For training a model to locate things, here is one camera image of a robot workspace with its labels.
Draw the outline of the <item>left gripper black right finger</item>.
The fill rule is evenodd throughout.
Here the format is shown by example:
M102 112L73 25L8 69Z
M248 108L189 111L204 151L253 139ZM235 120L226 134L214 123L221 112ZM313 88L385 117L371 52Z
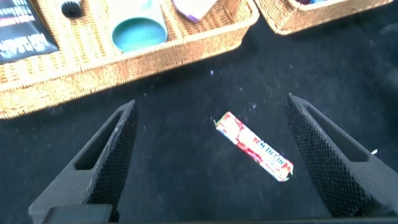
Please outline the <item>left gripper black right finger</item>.
M284 114L314 186L334 217L397 216L397 173L308 101Z

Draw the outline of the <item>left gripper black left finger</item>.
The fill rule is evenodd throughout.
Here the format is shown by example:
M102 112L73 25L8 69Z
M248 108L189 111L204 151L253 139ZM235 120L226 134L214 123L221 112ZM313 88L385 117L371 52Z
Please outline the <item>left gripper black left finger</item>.
M134 100L120 106L29 206L34 223L117 222L137 132Z

